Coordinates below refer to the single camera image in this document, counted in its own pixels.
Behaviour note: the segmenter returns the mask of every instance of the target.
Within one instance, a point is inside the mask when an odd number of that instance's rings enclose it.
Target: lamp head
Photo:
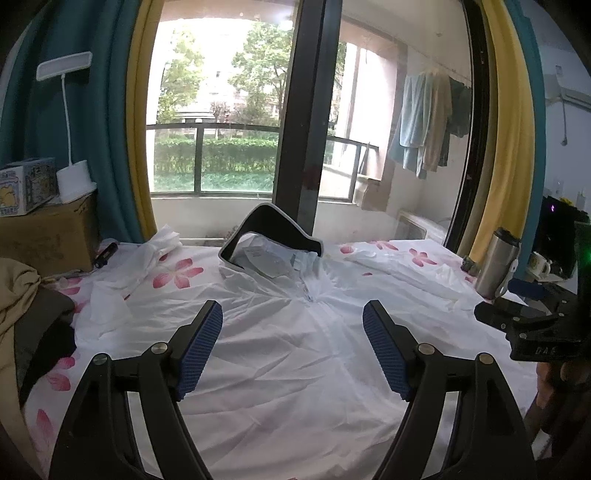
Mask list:
[[[89,51],[44,61],[37,67],[37,81],[41,82],[66,73],[87,69],[91,62],[92,52]]]

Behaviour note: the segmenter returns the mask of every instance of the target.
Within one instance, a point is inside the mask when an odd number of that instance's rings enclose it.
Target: hanging clothes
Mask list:
[[[402,112],[388,158],[420,179],[436,171],[441,148],[452,115],[452,94],[448,75],[430,70],[408,76],[404,82]]]
[[[443,137],[439,158],[440,167],[447,167],[450,135],[458,138],[465,137],[470,132],[472,117],[472,89],[452,78],[449,79],[449,84],[452,92],[452,115],[447,121],[447,129]]]

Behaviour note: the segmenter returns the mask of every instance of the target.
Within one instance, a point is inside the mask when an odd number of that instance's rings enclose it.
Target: white wall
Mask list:
[[[153,199],[158,227],[169,224],[182,238],[223,238],[266,200],[234,198]],[[396,221],[356,205],[320,202],[314,236],[330,243],[392,239]]]

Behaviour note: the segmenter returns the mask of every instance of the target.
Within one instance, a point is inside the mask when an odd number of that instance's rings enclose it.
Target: grass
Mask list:
[[[203,192],[260,192],[272,193],[274,173],[204,173],[201,178]],[[155,174],[154,191],[193,192],[192,173]]]

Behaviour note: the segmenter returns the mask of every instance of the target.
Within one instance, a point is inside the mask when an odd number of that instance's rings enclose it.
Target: beige cloth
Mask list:
[[[40,280],[35,269],[16,260],[0,258],[0,423],[25,460],[41,475],[18,404],[13,328],[33,302]]]

